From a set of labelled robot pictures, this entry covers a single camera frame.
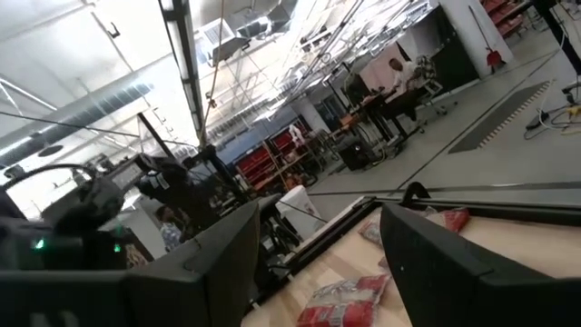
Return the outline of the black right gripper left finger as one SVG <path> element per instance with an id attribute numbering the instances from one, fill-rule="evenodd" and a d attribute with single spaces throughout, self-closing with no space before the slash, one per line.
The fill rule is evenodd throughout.
<path id="1" fill-rule="evenodd" d="M 260 208 L 244 204 L 146 266 L 131 270 L 131 325 L 239 326 L 258 261 Z"/>

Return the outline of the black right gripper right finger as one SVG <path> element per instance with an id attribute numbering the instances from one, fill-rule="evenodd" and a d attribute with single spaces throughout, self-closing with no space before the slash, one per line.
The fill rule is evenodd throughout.
<path id="1" fill-rule="evenodd" d="M 580 323 L 577 278 L 536 271 L 397 204 L 383 204 L 380 235 L 415 326 Z"/>

